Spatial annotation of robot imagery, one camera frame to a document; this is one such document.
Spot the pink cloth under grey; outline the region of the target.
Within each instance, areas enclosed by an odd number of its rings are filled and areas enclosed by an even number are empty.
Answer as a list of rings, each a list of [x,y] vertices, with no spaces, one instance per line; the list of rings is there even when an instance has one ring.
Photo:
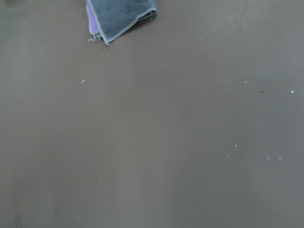
[[[86,12],[88,17],[88,29],[90,34],[91,35],[99,34],[97,22],[88,3],[86,4]]]

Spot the grey folded cloth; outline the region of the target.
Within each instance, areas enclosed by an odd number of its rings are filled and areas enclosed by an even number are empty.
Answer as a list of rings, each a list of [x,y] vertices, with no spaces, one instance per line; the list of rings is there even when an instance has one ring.
[[[153,0],[87,0],[98,25],[99,34],[89,41],[103,41],[106,45],[116,40],[137,22],[157,13]]]

